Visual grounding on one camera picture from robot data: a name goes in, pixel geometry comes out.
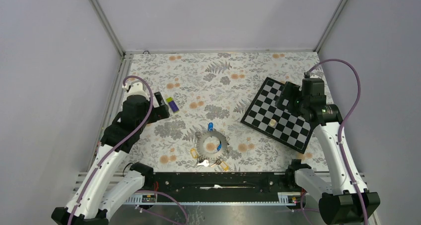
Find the blue key tag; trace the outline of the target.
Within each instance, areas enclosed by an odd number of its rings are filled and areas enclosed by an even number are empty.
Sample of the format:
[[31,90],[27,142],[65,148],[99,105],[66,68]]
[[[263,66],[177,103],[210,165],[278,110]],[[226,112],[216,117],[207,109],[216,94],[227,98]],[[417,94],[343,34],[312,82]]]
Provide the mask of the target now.
[[213,123],[212,122],[209,122],[209,124],[208,124],[208,131],[209,132],[213,131]]

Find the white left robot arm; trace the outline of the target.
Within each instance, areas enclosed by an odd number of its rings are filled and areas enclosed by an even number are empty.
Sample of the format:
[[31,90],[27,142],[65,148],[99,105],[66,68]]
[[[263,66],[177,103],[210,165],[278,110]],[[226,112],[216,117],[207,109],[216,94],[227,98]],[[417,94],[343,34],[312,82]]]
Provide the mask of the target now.
[[105,130],[97,156],[76,194],[64,207],[56,207],[52,220],[59,225],[107,225],[118,208],[137,190],[153,187],[153,169],[141,166],[131,169],[128,178],[110,191],[107,187],[118,166],[140,139],[147,124],[163,119],[153,114],[156,100],[148,83],[140,78],[128,84],[127,76],[122,88],[128,92],[120,111]]

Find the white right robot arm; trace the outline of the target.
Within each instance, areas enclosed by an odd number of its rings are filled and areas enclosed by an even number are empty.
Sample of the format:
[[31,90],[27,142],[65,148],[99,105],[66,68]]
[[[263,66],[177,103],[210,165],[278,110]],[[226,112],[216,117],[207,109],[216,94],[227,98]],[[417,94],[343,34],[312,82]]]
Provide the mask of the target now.
[[302,117],[314,128],[329,169],[327,184],[311,167],[294,159],[285,171],[285,185],[300,188],[318,202],[327,225],[363,223],[380,205],[378,193],[371,192],[358,172],[344,134],[345,121],[335,104],[328,104],[325,84],[320,78],[304,78],[301,85],[286,82],[277,100],[293,116]]

